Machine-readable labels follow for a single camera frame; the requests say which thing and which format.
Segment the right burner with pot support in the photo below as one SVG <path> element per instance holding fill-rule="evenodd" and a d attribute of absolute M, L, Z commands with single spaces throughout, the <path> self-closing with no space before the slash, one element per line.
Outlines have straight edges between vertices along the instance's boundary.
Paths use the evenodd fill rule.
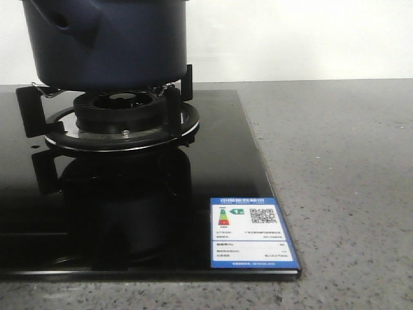
<path fill-rule="evenodd" d="M 60 91 L 32 84 L 15 93 L 25 134 L 44 136 L 51 148 L 70 152 L 115 153 L 189 145 L 199 130 L 193 98 L 193 67 L 177 88 L 168 83 L 124 92 L 85 92 L 72 107 L 45 117 L 43 98 Z"/>

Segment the dark blue cooking pot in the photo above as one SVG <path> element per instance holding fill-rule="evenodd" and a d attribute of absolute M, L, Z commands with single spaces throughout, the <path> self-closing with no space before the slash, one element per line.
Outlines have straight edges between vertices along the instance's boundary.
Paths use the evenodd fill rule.
<path fill-rule="evenodd" d="M 186 73 L 185 1 L 24 1 L 39 79 L 63 90 L 129 90 Z"/>

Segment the blue energy label sticker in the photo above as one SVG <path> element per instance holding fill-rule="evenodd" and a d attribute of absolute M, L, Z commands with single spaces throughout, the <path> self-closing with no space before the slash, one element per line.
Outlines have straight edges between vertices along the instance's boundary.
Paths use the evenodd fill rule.
<path fill-rule="evenodd" d="M 214 269 L 301 269 L 275 198 L 211 198 L 210 232 Z"/>

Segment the black glass gas cooktop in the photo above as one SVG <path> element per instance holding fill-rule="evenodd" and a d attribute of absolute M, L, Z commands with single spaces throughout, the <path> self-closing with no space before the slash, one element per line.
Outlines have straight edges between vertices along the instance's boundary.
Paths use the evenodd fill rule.
<path fill-rule="evenodd" d="M 275 198 L 238 94 L 198 90 L 188 147 L 65 154 L 27 138 L 1 93 L 2 280 L 289 281 L 268 269 L 214 269 L 211 198 Z"/>

